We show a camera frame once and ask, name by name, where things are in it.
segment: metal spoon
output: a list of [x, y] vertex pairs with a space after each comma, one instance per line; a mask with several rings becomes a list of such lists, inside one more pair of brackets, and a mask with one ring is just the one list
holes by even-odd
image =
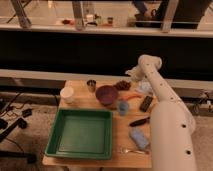
[[142, 151], [142, 150], [131, 150], [131, 149], [128, 149], [128, 148], [123, 148], [123, 147], [120, 148], [120, 152], [123, 153], [123, 154], [127, 154], [129, 152], [138, 153], [138, 154], [149, 154], [149, 151], [147, 151], [147, 150], [144, 150], [144, 151]]

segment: floor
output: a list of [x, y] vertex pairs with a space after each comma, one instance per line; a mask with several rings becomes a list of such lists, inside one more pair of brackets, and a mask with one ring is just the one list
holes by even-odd
[[[38, 95], [38, 94], [22, 94], [17, 103], [13, 106], [23, 107], [15, 109], [14, 112], [21, 115], [24, 109], [31, 108], [32, 115], [25, 118], [28, 122], [28, 127], [24, 130], [16, 128], [8, 138], [17, 142], [25, 152], [35, 153], [38, 161], [36, 164], [27, 164], [24, 159], [0, 158], [1, 171], [60, 171], [60, 167], [44, 166], [42, 158], [47, 145], [48, 136], [51, 126], [54, 121], [57, 111], [57, 101], [53, 95]], [[202, 109], [201, 113], [206, 113], [207, 109]], [[8, 113], [10, 116], [5, 116], [9, 123], [12, 123], [16, 115]], [[192, 135], [194, 144], [195, 157], [197, 160], [198, 171], [213, 170], [213, 117], [210, 116], [195, 116], [197, 127]], [[20, 151], [14, 143], [4, 140], [0, 145], [1, 150]], [[98, 168], [74, 168], [73, 171], [96, 171]], [[143, 169], [113, 169], [104, 170], [122, 170], [122, 171], [145, 171]]]

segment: tray rim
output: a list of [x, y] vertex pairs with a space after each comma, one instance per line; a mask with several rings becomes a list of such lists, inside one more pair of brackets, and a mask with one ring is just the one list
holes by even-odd
[[[54, 134], [54, 131], [55, 131], [55, 125], [59, 119], [59, 113], [60, 111], [86, 111], [86, 112], [89, 112], [89, 111], [95, 111], [95, 112], [108, 112], [109, 113], [109, 117], [110, 117], [110, 140], [109, 140], [109, 153], [107, 155], [103, 155], [103, 156], [91, 156], [90, 158], [87, 158], [85, 156], [80, 156], [80, 157], [71, 157], [71, 156], [68, 156], [68, 155], [64, 155], [64, 154], [57, 154], [57, 153], [49, 153], [48, 150], [50, 148], [50, 144], [51, 144], [51, 140], [53, 138], [53, 134]], [[57, 110], [57, 113], [56, 113], [56, 116], [55, 116], [55, 119], [54, 119], [54, 122], [52, 124], [52, 127], [51, 127], [51, 131], [50, 131], [50, 134], [49, 134], [49, 138], [48, 138], [48, 143], [47, 143], [47, 146], [45, 148], [45, 152], [44, 154], [47, 156], [47, 157], [58, 157], [58, 158], [69, 158], [69, 159], [86, 159], [86, 160], [108, 160], [108, 159], [111, 159], [112, 157], [112, 138], [113, 138], [113, 128], [112, 128], [112, 125], [113, 125], [113, 112], [111, 110], [107, 110], [107, 109], [91, 109], [91, 108], [59, 108]]]

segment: red bowl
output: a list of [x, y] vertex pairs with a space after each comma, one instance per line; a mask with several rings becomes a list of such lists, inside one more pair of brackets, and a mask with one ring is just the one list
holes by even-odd
[[103, 105], [110, 105], [118, 98], [118, 90], [114, 86], [104, 85], [95, 92], [96, 98]]

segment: gray floor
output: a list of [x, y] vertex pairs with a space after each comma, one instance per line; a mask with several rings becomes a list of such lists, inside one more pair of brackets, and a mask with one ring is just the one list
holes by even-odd
[[[47, 98], [39, 96], [34, 98], [34, 102], [40, 103], [47, 99], [54, 103], [54, 97], [52, 95], [47, 96]], [[15, 106], [19, 107], [22, 103], [16, 103]], [[23, 159], [11, 159], [11, 158], [0, 158], [0, 170], [10, 171], [10, 170], [21, 170], [21, 171], [49, 171], [49, 170], [62, 170], [60, 167], [44, 166], [42, 164], [42, 158], [44, 150], [47, 145], [48, 136], [50, 133], [51, 126], [57, 111], [57, 107], [54, 105], [39, 105], [39, 104], [26, 104], [23, 109], [15, 110], [17, 114], [21, 114], [21, 111], [27, 108], [33, 108], [32, 116], [26, 118], [28, 122], [28, 128], [21, 130], [16, 128], [8, 138], [16, 141], [25, 152], [35, 153], [38, 157], [38, 161], [35, 165], [29, 165], [26, 160]], [[6, 117], [12, 122], [13, 117]], [[213, 117], [196, 116], [197, 128], [192, 135], [192, 140], [194, 144], [195, 156], [197, 160], [198, 171], [212, 171], [213, 170]], [[19, 151], [17, 146], [13, 143], [4, 140], [0, 144], [1, 150], [11, 150]], [[95, 171], [98, 168], [72, 168], [74, 171]], [[141, 169], [113, 169], [108, 168], [105, 170], [132, 170], [137, 171]]]

